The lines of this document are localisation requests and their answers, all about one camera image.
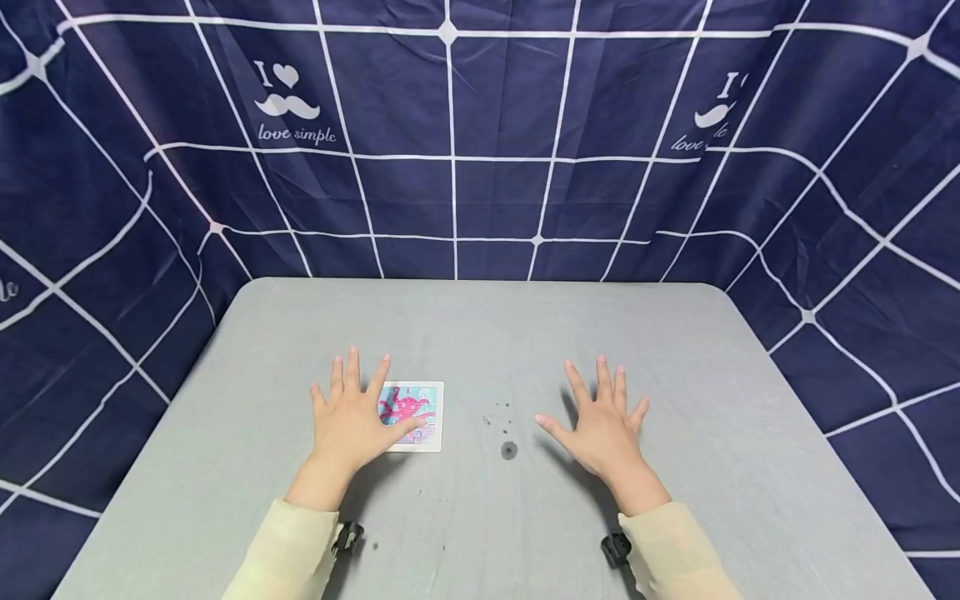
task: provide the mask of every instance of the cream sleeve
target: cream sleeve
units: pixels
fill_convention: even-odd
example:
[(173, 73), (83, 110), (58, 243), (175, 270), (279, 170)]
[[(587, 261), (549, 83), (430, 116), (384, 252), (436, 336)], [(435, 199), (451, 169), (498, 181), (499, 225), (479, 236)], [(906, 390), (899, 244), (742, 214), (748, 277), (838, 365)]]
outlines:
[(627, 560), (636, 588), (649, 600), (743, 599), (685, 504), (669, 502), (619, 520), (633, 545)]
[(223, 600), (319, 598), (335, 562), (338, 516), (275, 500)]

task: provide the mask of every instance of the puzzle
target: puzzle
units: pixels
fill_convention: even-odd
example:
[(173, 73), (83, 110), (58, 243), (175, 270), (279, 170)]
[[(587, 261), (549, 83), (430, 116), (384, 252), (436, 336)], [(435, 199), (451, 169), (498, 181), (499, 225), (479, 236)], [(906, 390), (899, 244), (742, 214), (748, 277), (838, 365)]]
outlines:
[(424, 419), (415, 429), (391, 446), (389, 452), (439, 452), (444, 422), (442, 381), (388, 381), (377, 402), (380, 420), (394, 425), (406, 419)]

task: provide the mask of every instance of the pink octopus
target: pink octopus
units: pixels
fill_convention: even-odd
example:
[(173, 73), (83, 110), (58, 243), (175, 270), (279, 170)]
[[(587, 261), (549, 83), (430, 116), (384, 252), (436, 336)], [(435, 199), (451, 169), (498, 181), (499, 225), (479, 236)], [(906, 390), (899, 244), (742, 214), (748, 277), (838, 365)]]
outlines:
[[(420, 417), (426, 419), (427, 417), (436, 417), (436, 413), (423, 413), (418, 415), (417, 412), (420, 410), (421, 406), (429, 404), (428, 400), (423, 398), (414, 398), (412, 396), (400, 397), (400, 389), (394, 388), (394, 401), (393, 406), (380, 400), (380, 404), (383, 405), (383, 412), (380, 414), (380, 420), (383, 422), (397, 422), (404, 419), (410, 419), (411, 417)], [(413, 441), (416, 441), (417, 438), (421, 437), (422, 434), (419, 431), (414, 431), (410, 434), (410, 438)]]

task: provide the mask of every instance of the dark stain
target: dark stain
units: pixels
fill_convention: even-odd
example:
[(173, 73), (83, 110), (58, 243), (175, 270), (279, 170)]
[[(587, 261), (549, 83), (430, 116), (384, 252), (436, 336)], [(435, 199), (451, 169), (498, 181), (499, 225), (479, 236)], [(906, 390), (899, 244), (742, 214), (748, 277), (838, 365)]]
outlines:
[(504, 442), (500, 446), (500, 456), (503, 457), (505, 461), (512, 461), (516, 458), (516, 444), (513, 442)]

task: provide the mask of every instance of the finger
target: finger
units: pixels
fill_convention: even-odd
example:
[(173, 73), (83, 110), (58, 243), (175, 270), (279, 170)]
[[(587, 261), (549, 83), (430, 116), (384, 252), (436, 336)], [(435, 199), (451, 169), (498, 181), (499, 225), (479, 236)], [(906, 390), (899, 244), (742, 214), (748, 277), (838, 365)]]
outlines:
[(566, 379), (570, 382), (570, 388), (573, 390), (573, 397), (577, 399), (577, 410), (582, 411), (593, 402), (590, 391), (584, 385), (584, 380), (580, 378), (580, 374), (573, 363), (566, 361), (564, 366), (566, 367)]
[(567, 452), (573, 453), (570, 449), (570, 438), (573, 434), (564, 429), (556, 419), (549, 415), (537, 414), (534, 415), (534, 420), (537, 422), (537, 425), (543, 428), (543, 431), (549, 433), (557, 442), (560, 442), (560, 445), (566, 448)]
[(344, 389), (360, 389), (360, 352), (357, 351), (356, 346), (351, 346), (347, 355), (347, 378), (344, 380)]
[(411, 417), (410, 419), (404, 419), (396, 422), (390, 427), (387, 427), (387, 437), (390, 440), (390, 445), (396, 444), (405, 436), (408, 436), (415, 430), (425, 426), (426, 419), (418, 419), (417, 417)]
[(330, 369), (330, 400), (335, 401), (344, 392), (344, 359), (340, 355), (333, 357)]
[(380, 365), (373, 374), (373, 379), (367, 384), (367, 394), (373, 398), (380, 398), (380, 392), (383, 392), (383, 382), (387, 380), (387, 373), (390, 372), (390, 354), (384, 354), (380, 360)]
[(648, 410), (650, 410), (650, 398), (644, 396), (634, 409), (634, 412), (630, 415), (630, 425), (633, 426), (634, 431), (640, 431), (640, 426), (643, 424), (643, 418), (646, 416)]
[(597, 356), (597, 401), (613, 402), (613, 388), (610, 384), (610, 367), (607, 366), (607, 357)]
[(613, 405), (621, 414), (627, 414), (627, 371), (620, 365), (613, 376)]
[(316, 381), (310, 385), (310, 399), (313, 400), (314, 412), (319, 412), (326, 406), (326, 398), (324, 398), (324, 393), (320, 391), (320, 386), (317, 385)]

